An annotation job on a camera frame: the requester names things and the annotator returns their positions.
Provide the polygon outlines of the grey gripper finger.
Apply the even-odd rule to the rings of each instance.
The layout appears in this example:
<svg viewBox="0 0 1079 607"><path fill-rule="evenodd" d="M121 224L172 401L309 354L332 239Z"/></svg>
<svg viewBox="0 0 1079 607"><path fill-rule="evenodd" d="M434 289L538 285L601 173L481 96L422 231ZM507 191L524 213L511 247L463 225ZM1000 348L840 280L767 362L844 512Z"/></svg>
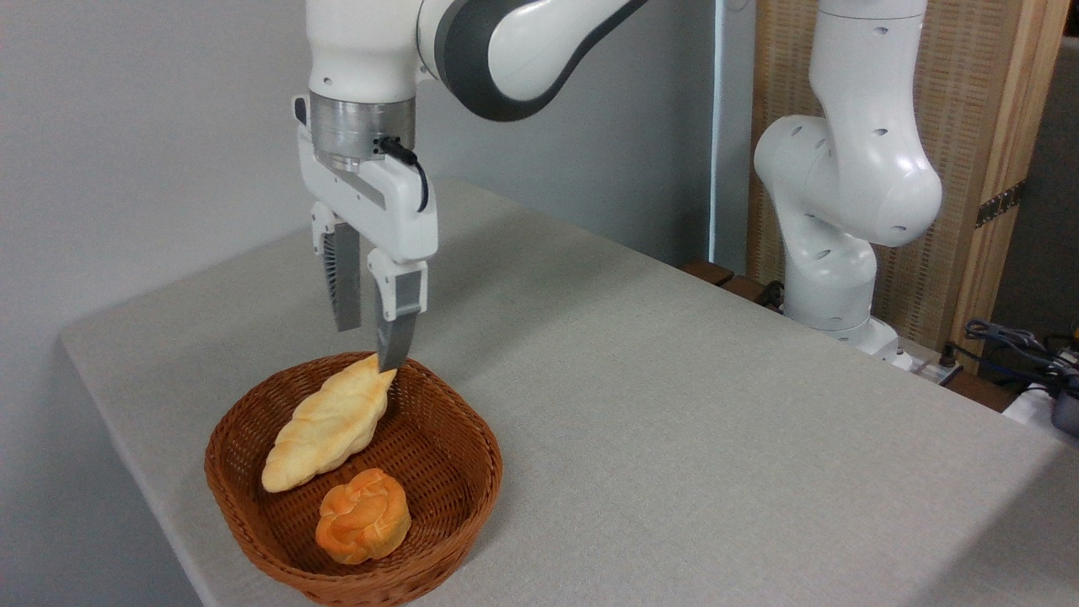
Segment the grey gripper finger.
<svg viewBox="0 0 1079 607"><path fill-rule="evenodd" d="M340 333L361 326L361 235L327 205L312 206L312 237Z"/></svg>
<svg viewBox="0 0 1079 607"><path fill-rule="evenodd" d="M368 254L367 266L378 291L377 355L380 372L385 373L405 364L416 319L428 309L428 265L426 261L400 264L375 249Z"/></svg>

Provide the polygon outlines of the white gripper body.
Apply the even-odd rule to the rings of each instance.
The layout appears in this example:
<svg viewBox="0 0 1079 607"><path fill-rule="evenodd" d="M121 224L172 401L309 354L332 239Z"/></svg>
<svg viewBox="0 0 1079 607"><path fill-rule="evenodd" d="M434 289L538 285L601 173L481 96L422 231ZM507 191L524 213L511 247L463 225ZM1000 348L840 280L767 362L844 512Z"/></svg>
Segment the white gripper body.
<svg viewBox="0 0 1079 607"><path fill-rule="evenodd" d="M385 142L415 143L416 101L358 104L293 97L301 174L309 192L393 262L419 262L438 247L437 204L415 165Z"/></svg>

